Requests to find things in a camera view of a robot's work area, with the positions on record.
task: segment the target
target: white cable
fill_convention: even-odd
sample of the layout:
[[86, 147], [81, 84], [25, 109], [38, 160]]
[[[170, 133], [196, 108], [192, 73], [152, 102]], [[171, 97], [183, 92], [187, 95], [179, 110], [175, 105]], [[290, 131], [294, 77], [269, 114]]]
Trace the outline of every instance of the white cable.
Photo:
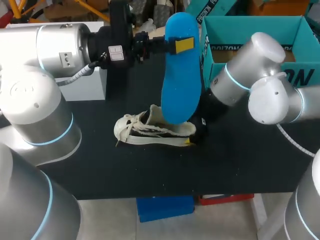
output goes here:
[[299, 145], [295, 140], [293, 140], [288, 133], [283, 129], [283, 127], [280, 124], [276, 125], [278, 127], [278, 129], [280, 130], [280, 132], [285, 136], [286, 139], [289, 140], [290, 143], [292, 143], [295, 147], [297, 147], [301, 152], [311, 156], [311, 157], [315, 157], [315, 154], [308, 151], [307, 149], [305, 149], [304, 147], [302, 147], [301, 145]]
[[90, 68], [89, 65], [87, 65], [84, 68], [82, 68], [80, 71], [78, 71], [73, 77], [71, 77], [67, 80], [64, 80], [64, 81], [57, 82], [56, 84], [59, 87], [72, 84], [73, 82], [75, 82], [76, 80], [81, 78], [82, 76], [91, 75], [94, 72], [94, 70], [95, 70], [94, 68]]

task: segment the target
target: blue insole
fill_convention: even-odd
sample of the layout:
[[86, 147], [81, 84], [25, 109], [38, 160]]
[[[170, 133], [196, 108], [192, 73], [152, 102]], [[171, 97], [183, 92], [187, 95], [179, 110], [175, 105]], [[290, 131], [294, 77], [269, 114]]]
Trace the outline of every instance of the blue insole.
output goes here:
[[199, 29], [185, 12], [172, 15], [165, 25], [165, 39], [194, 37], [194, 48], [176, 55], [166, 53], [161, 94], [164, 119], [171, 124], [187, 121], [195, 112], [201, 94]]

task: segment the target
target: shoelace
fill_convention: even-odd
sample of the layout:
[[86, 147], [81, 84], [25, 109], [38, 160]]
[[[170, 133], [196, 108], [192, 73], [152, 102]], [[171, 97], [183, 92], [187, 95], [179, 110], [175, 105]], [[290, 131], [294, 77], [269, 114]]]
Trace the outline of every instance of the shoelace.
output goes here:
[[120, 131], [120, 133], [125, 130], [125, 137], [124, 137], [124, 142], [127, 141], [129, 135], [130, 135], [130, 132], [132, 130], [132, 128], [134, 127], [135, 129], [138, 129], [140, 130], [142, 128], [142, 124], [140, 123], [139, 121], [139, 117], [141, 116], [141, 114], [143, 114], [144, 112], [138, 114], [138, 115], [130, 115], [130, 114], [125, 114], [124, 117], [126, 118], [129, 118], [128, 121], [130, 121], [129, 124], [125, 125], [125, 127]]

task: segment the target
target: black table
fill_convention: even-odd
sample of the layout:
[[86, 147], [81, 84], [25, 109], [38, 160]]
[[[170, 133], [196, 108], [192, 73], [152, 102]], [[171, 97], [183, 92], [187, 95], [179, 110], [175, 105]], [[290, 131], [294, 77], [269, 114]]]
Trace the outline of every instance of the black table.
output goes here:
[[[160, 104], [164, 63], [157, 55], [128, 72], [110, 70], [107, 101], [69, 102], [81, 146], [70, 158], [39, 168], [79, 200], [295, 190], [312, 158], [276, 126], [251, 119], [247, 99], [211, 124], [201, 145], [116, 147], [117, 119]], [[284, 129], [309, 151], [320, 148], [320, 121]]]

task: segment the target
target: gray floor tile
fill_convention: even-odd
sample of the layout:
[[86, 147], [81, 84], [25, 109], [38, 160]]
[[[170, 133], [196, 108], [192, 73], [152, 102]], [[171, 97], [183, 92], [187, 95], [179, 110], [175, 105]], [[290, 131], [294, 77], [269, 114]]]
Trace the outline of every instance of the gray floor tile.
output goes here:
[[[269, 216], [273, 210], [277, 207], [277, 204], [282, 200], [288, 200], [291, 197], [292, 192], [280, 192], [280, 193], [264, 193], [262, 199], [267, 216]], [[273, 237], [272, 240], [287, 240], [284, 227]]]
[[279, 192], [279, 193], [263, 193], [262, 200], [265, 207], [267, 216], [269, 216], [272, 211], [277, 207], [277, 204], [281, 200], [288, 200], [291, 197], [292, 192]]
[[136, 199], [80, 200], [84, 240], [135, 240]]
[[197, 206], [194, 213], [140, 223], [136, 240], [257, 240], [249, 202]]

